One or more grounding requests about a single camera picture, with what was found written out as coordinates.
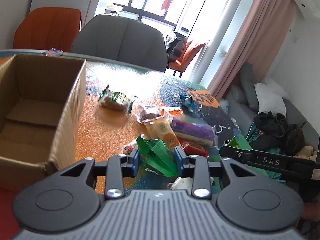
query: red snack package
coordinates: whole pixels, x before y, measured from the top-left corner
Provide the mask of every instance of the red snack package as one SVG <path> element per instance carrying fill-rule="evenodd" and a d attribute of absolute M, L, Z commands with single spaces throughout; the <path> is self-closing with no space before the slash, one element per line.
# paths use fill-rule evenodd
<path fill-rule="evenodd" d="M 186 155 L 197 154 L 206 158 L 209 157 L 208 151 L 203 146 L 185 140 L 179 140 L 179 142 Z"/>

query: table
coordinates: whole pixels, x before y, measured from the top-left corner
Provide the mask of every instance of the table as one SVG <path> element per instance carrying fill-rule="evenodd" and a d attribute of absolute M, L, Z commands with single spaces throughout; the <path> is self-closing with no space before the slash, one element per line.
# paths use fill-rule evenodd
<path fill-rule="evenodd" d="M 10 56 L 17 52 L 39 54 L 42 51 L 0 51 L 0 57 Z M 64 57 L 88 59 L 86 99 L 79 122 L 75 148 L 76 161 L 88 156 L 94 157 L 96 161 L 105 161 L 110 156 L 119 154 L 123 145 L 135 139 L 142 132 L 146 132 L 144 126 L 139 124 L 135 117 L 135 114 L 138 113 L 138 105 L 180 106 L 179 94 L 189 93 L 196 101 L 197 110 L 187 113 L 190 118 L 201 119 L 211 126 L 216 125 L 220 147 L 225 140 L 230 140 L 239 133 L 219 103 L 204 87 L 198 84 L 113 60 L 73 53 L 65 53 Z M 107 85 L 110 85 L 113 91 L 123 91 L 138 97 L 130 115 L 97 105 L 98 96 Z M 209 160 L 220 161 L 218 150 L 214 148 L 209 150 Z M 125 178 L 124 184 L 126 190 L 131 188 L 159 189 L 166 187 L 169 181 L 168 178 L 140 170 L 137 178 Z M 98 178 L 97 192 L 103 193 L 103 187 L 103 178 Z"/>

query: purple snack package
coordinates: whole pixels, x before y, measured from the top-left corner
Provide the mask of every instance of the purple snack package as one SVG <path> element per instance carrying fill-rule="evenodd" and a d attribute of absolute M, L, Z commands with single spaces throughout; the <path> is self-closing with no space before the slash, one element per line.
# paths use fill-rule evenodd
<path fill-rule="evenodd" d="M 213 130 L 208 124 L 187 123 L 180 121 L 177 118 L 173 118 L 171 128 L 174 132 L 179 132 L 211 141 L 214 140 Z"/>

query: orange label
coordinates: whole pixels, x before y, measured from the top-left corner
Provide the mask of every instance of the orange label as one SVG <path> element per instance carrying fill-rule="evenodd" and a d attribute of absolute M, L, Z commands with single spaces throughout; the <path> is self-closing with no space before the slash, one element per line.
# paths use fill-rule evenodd
<path fill-rule="evenodd" d="M 204 106 L 211 106 L 214 108 L 219 107 L 219 102 L 209 93 L 207 90 L 189 90 L 188 94 L 192 96 L 192 99 Z"/>
<path fill-rule="evenodd" d="M 166 133 L 163 136 L 162 140 L 165 142 L 165 144 L 170 150 L 179 145 L 178 139 L 172 133 Z"/>

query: gray chair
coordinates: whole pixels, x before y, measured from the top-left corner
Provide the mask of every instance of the gray chair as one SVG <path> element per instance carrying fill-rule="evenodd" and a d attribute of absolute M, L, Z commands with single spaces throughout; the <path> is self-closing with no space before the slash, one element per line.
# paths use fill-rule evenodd
<path fill-rule="evenodd" d="M 168 55 L 158 30 L 113 15 L 95 16 L 76 36 L 71 52 L 122 61 L 164 72 Z"/>

